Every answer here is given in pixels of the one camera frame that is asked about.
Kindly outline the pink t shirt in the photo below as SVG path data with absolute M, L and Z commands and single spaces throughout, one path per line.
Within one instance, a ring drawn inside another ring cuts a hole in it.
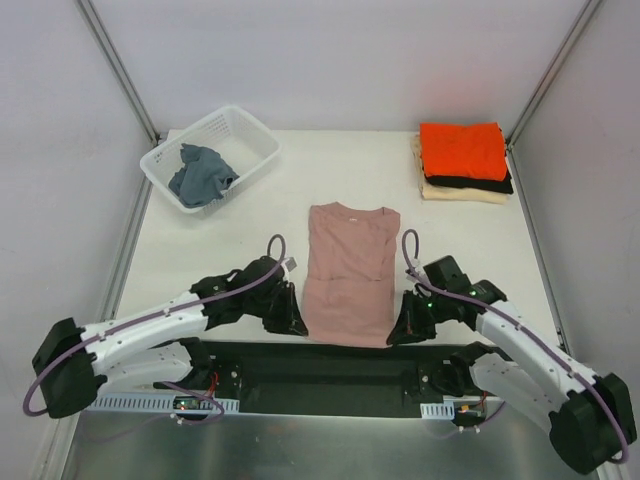
M 302 318 L 310 340 L 385 348 L 394 326 L 400 214 L 338 202 L 309 211 L 309 255 Z

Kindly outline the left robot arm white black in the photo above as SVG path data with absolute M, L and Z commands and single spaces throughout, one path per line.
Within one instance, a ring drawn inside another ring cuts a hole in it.
M 295 267 L 292 257 L 261 256 L 243 269 L 204 277 L 145 313 L 85 326 L 73 318 L 56 322 L 32 359 L 36 380 L 24 413 L 38 414 L 31 407 L 35 392 L 44 399 L 41 414 L 60 419 L 107 393 L 143 386 L 213 390 L 221 373 L 200 334 L 253 316 L 269 333 L 307 336 L 289 279 Z

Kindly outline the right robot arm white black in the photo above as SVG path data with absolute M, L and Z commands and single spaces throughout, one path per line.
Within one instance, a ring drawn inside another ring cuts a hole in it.
M 457 321 L 486 338 L 455 352 L 428 376 L 431 389 L 462 397 L 478 390 L 498 396 L 543 430 L 579 474 L 623 463 L 638 438 L 629 389 L 617 375 L 600 375 L 544 340 L 507 295 L 488 280 L 473 283 L 455 259 L 426 266 L 408 258 L 414 287 L 403 294 L 388 344 L 432 339 Z

